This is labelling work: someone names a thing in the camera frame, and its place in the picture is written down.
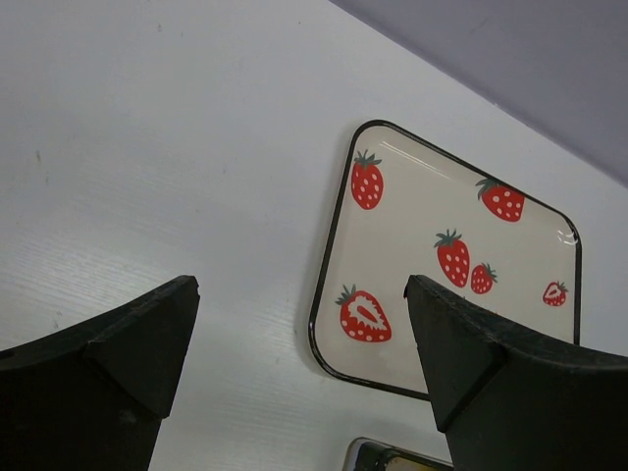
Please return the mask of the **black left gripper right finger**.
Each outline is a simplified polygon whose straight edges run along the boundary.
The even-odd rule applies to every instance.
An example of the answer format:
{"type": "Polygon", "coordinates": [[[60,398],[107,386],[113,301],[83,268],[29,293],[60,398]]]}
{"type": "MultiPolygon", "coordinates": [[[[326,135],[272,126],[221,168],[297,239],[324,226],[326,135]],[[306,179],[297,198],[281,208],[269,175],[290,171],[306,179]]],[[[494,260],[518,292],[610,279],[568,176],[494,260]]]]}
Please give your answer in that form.
{"type": "Polygon", "coordinates": [[[546,336],[413,275],[405,292],[457,470],[623,470],[627,360],[546,336]]]}

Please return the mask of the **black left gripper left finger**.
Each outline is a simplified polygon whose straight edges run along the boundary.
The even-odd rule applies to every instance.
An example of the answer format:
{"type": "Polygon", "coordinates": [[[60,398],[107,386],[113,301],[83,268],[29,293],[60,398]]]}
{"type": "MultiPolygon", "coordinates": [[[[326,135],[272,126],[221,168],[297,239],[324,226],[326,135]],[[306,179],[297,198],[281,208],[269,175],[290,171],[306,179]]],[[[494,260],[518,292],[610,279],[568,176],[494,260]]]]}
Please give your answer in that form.
{"type": "Polygon", "coordinates": [[[4,470],[146,470],[199,305],[178,276],[118,308],[1,353],[4,470]]]}

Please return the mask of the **square gold cookie tin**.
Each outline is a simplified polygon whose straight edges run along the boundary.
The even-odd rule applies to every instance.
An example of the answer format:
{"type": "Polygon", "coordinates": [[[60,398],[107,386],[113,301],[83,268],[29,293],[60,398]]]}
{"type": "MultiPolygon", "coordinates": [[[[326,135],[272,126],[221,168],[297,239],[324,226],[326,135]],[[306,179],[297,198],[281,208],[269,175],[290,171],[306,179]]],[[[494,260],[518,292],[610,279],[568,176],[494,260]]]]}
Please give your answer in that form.
{"type": "Polygon", "coordinates": [[[368,438],[353,440],[347,449],[342,471],[441,470],[452,471],[446,461],[368,438]]]}

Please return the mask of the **strawberry print tray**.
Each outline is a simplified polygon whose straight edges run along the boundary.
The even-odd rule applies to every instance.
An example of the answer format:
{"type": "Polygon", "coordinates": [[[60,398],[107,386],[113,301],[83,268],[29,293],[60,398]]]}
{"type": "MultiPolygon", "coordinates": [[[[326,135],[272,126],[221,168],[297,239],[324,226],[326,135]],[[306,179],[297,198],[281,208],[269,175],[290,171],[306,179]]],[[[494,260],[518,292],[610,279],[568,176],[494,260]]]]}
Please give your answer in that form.
{"type": "Polygon", "coordinates": [[[403,291],[424,275],[545,335],[580,340],[582,244],[569,218],[399,126],[347,152],[308,322],[330,376],[425,398],[403,291]]]}

